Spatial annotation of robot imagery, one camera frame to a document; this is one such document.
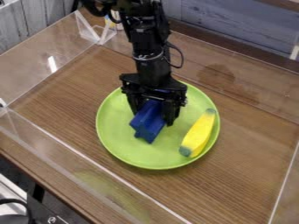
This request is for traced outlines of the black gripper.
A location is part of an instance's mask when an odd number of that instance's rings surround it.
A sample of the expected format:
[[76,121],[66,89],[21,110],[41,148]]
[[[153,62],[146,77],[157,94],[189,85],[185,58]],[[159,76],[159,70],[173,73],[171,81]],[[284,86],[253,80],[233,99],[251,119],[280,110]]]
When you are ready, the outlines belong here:
[[[173,89],[184,85],[172,77],[168,57],[161,56],[149,60],[136,59],[134,65],[134,73],[121,73],[118,76],[122,82],[121,91],[126,96],[133,114],[137,113],[146,102],[145,90]],[[180,108],[184,105],[185,103],[180,99],[163,101],[163,119],[168,126],[173,125],[173,121],[180,114]]]

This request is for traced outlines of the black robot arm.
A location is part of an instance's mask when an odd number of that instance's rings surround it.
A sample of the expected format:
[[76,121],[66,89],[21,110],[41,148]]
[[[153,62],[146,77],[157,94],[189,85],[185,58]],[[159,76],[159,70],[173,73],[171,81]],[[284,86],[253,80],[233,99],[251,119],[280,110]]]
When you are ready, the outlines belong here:
[[138,112],[146,101],[156,100],[163,104],[161,117],[172,125],[185,105],[187,86],[172,77],[175,45],[168,41],[171,30],[161,0],[80,1],[93,16],[109,17],[122,25],[132,44],[136,72],[118,75],[130,110]]

